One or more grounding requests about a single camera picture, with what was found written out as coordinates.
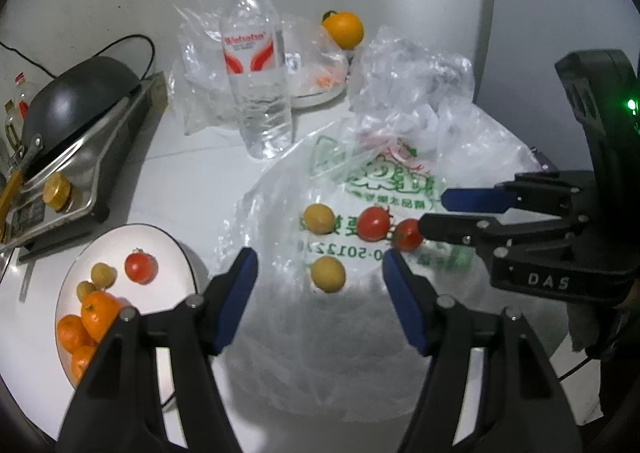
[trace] white tabletop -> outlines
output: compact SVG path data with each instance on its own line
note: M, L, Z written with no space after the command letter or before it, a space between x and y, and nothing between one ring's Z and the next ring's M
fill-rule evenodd
M296 139L343 115L346 101L294 117ZM235 202L253 185L264 163L252 160L237 132L207 128L185 137L170 113L153 112L145 122L122 170L107 227L143 222L161 227L187 250L199 282L209 271L212 247L230 220ZM25 414L56 438L72 396L58 360L54 313L66 271L84 247L40 259L34 265L26 300L18 300L26 265L15 256L0 283L0 373ZM472 355L481 361L481 353ZM301 417L273 409L232 386L214 362L222 398L242 449L275 451L388 452L397 449L408 417L376 424ZM458 429L471 432L480 379L470 379ZM177 412L166 414L170 439L184 444Z

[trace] orange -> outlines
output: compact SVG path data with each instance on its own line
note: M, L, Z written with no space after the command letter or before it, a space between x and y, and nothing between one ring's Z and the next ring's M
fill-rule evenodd
M71 375L76 380L76 383L82 379L86 367L89 366L92 357L95 354L95 346L83 345L76 350L71 356Z
M74 314L68 314L58 321L56 336L58 337L58 343L70 354L73 354L83 345L94 344L94 340L91 339L84 325L82 325L82 320Z
M122 305L111 294L96 290L86 295L80 309L82 324L89 335L99 343L118 316Z
M353 13L329 11L324 16L322 26L329 32L335 43L343 50L353 50L364 38L364 27Z

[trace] cherry tomato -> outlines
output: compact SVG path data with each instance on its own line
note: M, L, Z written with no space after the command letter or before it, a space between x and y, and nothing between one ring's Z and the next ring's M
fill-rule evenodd
M394 229L391 245L399 251L415 251L423 240L418 231L418 221L415 218L407 218Z
M358 217L356 233L365 242L378 242L385 239L391 227L389 212L380 206L367 208Z
M124 272L131 281L144 285L158 274L158 262L142 249L136 249L124 261Z

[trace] gold knob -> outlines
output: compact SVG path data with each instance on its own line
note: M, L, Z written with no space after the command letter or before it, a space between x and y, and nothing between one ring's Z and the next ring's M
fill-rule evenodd
M44 183L42 200L55 211L62 210L71 196L71 183L62 173L55 172Z

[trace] stove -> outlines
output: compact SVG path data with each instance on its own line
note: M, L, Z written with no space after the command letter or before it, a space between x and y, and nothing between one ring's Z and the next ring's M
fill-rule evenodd
M162 73L140 81L140 87L130 96L111 107L51 163L28 179L7 218L0 254L23 247L18 262L29 261L71 245L106 221L111 191L146 113L152 106L164 109L166 103ZM54 194L59 193L60 184L66 185L68 194L62 206L50 198L52 188ZM47 203L43 199L45 189L49 195Z

